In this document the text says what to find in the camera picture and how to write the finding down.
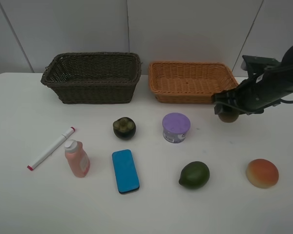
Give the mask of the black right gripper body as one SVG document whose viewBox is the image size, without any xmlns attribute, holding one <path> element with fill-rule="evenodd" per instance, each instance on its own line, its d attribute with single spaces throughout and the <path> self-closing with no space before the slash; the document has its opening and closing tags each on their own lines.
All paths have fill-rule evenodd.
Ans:
<svg viewBox="0 0 293 234">
<path fill-rule="evenodd" d="M 244 65 L 248 79 L 230 92 L 230 111 L 261 114 L 281 103 L 293 104 L 293 65 L 258 67 Z"/>
</svg>

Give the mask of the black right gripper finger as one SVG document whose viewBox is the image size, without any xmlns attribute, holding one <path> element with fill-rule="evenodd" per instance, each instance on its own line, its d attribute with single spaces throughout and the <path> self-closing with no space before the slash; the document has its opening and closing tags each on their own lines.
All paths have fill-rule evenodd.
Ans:
<svg viewBox="0 0 293 234">
<path fill-rule="evenodd" d="M 214 107 L 214 113 L 216 115 L 226 115 L 231 113 L 231 107 L 221 103 L 217 103 Z"/>
<path fill-rule="evenodd" d="M 212 95 L 212 102 L 234 102 L 236 92 L 234 90 L 222 91 Z"/>
</svg>

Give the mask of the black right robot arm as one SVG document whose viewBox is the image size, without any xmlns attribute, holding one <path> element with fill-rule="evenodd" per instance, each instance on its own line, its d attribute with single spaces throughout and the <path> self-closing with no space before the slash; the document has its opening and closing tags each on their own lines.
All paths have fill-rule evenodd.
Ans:
<svg viewBox="0 0 293 234">
<path fill-rule="evenodd" d="M 248 78 L 237 87 L 212 95 L 217 115 L 261 114 L 281 103 L 293 104 L 293 46 L 281 61 L 243 55 L 242 69 Z"/>
</svg>

